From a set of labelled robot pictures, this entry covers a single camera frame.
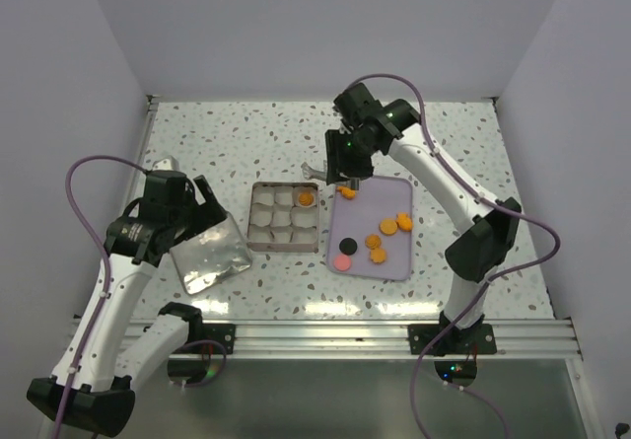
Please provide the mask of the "orange flower cookie lower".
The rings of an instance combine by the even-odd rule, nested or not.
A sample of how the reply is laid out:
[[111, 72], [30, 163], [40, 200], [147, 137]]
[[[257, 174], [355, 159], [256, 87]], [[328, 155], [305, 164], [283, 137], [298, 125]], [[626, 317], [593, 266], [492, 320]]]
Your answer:
[[387, 252], [383, 248], [370, 250], [370, 261], [374, 264], [382, 264], [387, 260]]

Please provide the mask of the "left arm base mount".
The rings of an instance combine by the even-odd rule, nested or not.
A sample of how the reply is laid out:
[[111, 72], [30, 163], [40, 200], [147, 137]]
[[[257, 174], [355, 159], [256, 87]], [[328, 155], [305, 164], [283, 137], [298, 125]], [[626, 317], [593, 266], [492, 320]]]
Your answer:
[[232, 324], [204, 325], [199, 338], [189, 340], [168, 359], [169, 380], [184, 389], [201, 388], [217, 381], [234, 352], [236, 327]]

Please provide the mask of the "orange swirl cookie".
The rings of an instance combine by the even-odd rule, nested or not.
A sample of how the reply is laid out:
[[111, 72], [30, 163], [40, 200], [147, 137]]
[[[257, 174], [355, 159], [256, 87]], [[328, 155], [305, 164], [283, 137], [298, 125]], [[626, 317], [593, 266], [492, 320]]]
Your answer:
[[370, 234], [365, 239], [365, 245], [369, 250], [378, 249], [382, 245], [381, 237], [378, 234]]
[[296, 205], [309, 208], [316, 205], [316, 191], [311, 187], [299, 189], [296, 192]]

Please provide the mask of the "orange flower cookie top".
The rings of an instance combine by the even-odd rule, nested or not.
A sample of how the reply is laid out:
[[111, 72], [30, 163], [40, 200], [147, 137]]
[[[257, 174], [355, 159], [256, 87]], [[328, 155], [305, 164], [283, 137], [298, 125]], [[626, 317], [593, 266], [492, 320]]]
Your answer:
[[352, 200], [356, 197], [357, 191], [355, 189], [351, 189], [350, 187], [347, 186], [338, 186], [336, 188], [336, 191], [340, 193], [340, 195], [347, 199], [347, 200]]

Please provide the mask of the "square cookie tin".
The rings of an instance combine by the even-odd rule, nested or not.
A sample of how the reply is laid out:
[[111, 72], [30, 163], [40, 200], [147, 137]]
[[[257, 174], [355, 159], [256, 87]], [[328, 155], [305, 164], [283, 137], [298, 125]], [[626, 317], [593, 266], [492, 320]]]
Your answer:
[[[311, 187], [316, 205], [296, 205], [296, 192]], [[246, 240], [255, 252], [306, 254], [318, 250], [319, 191], [315, 183], [257, 182], [252, 185]]]

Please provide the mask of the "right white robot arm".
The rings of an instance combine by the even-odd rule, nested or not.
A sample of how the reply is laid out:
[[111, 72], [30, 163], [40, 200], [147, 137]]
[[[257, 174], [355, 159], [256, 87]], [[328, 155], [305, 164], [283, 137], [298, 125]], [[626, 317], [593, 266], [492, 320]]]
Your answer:
[[454, 277], [440, 314], [439, 340], [447, 351], [464, 351], [483, 322], [489, 279], [515, 244], [520, 204], [487, 193], [430, 134], [424, 106], [397, 99], [387, 105], [365, 84], [347, 87], [333, 102], [341, 118], [325, 133], [327, 183], [359, 183], [374, 173], [376, 153], [390, 157], [416, 178], [450, 217], [457, 239], [445, 250]]

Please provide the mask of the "orange flower cookie right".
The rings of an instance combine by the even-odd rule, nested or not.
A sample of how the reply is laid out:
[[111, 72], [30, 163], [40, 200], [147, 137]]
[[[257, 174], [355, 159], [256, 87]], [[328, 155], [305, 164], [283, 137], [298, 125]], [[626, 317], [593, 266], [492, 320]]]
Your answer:
[[404, 212], [400, 212], [396, 215], [395, 222], [398, 229], [403, 232], [411, 232], [413, 229], [413, 220]]

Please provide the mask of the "orange swirl cookie top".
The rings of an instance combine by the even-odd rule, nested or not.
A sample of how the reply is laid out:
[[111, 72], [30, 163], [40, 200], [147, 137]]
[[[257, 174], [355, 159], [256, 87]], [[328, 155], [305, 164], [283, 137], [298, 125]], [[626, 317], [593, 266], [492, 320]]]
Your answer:
[[311, 187], [299, 189], [296, 192], [296, 205], [309, 208], [316, 205], [316, 191]]

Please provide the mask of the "lilac plastic tray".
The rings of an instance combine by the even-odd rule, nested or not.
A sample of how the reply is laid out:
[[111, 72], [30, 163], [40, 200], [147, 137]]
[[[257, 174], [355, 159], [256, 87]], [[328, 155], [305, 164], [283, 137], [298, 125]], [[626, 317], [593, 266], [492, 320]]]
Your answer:
[[[394, 235], [386, 236], [379, 229], [383, 219], [395, 219], [400, 212], [413, 215], [412, 184], [405, 179], [370, 178], [361, 183], [352, 200], [343, 198], [336, 191], [328, 224], [327, 268], [341, 275], [389, 281], [408, 279], [412, 271], [412, 234], [398, 230]], [[382, 264], [370, 261], [370, 250], [365, 245], [365, 239], [370, 234], [381, 237], [382, 248], [387, 252], [387, 260]], [[337, 271], [332, 263], [341, 254], [339, 242], [347, 237], [356, 240], [358, 250], [350, 256], [351, 268], [344, 272]]]

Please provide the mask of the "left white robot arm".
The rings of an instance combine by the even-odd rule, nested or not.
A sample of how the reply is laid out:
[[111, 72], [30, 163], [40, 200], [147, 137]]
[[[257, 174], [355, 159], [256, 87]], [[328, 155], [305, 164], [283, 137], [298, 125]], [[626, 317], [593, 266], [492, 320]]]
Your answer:
[[132, 313], [162, 257], [229, 218], [202, 176], [147, 172], [141, 197], [107, 228], [98, 280], [75, 334], [53, 372], [35, 378], [27, 399], [54, 423], [113, 438], [126, 426], [142, 384], [177, 351], [231, 349], [206, 331], [199, 309], [165, 305], [127, 349]]

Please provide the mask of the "metal tongs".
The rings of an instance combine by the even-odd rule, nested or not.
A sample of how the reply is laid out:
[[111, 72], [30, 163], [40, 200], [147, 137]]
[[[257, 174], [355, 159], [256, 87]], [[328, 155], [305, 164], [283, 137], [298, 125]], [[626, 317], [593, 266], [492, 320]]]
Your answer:
[[301, 165], [301, 171], [302, 171], [303, 178], [308, 181], [314, 180], [314, 181], [324, 182], [326, 184], [334, 184], [336, 186], [346, 187], [348, 189], [355, 190], [355, 191], [357, 191], [360, 187], [359, 179], [351, 178], [348, 180], [343, 180], [343, 181], [339, 181], [335, 183], [330, 182], [327, 179], [327, 172], [325, 170], [315, 169], [312, 166], [310, 166], [307, 162], [304, 162]]

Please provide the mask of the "round orange cookie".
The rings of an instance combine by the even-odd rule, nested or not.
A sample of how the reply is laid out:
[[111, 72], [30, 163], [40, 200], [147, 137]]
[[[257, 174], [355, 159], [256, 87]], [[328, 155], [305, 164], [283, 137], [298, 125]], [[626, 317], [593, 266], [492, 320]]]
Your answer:
[[398, 224], [392, 218], [385, 218], [380, 222], [379, 229], [384, 235], [392, 236], [397, 232]]

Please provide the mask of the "black round cookie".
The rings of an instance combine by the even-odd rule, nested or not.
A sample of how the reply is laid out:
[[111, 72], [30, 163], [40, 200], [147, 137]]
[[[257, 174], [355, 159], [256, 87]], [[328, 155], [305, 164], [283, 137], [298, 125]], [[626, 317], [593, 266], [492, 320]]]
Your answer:
[[355, 239], [347, 237], [339, 242], [338, 248], [342, 254], [352, 256], [357, 252], [358, 244]]

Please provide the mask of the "orange flower cookie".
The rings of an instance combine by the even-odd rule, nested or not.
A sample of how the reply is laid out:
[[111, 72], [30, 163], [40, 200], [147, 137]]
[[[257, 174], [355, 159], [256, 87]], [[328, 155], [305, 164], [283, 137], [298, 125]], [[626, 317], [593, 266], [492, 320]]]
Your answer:
[[387, 260], [387, 252], [383, 248], [370, 250], [370, 261], [374, 264], [382, 264]]
[[400, 212], [396, 215], [395, 222], [398, 229], [403, 232], [411, 232], [413, 229], [413, 220], [404, 212]]
[[352, 200], [356, 197], [357, 191], [355, 189], [351, 189], [350, 187], [347, 186], [338, 186], [336, 188], [336, 191], [340, 193], [340, 195], [347, 199], [347, 200]]

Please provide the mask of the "pink round cookie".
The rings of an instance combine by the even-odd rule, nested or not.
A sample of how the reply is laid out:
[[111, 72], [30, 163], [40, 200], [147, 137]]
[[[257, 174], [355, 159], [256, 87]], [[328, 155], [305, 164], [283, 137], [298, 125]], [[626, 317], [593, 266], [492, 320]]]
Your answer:
[[332, 264], [335, 270], [344, 272], [351, 268], [352, 259], [348, 255], [340, 254], [334, 258]]

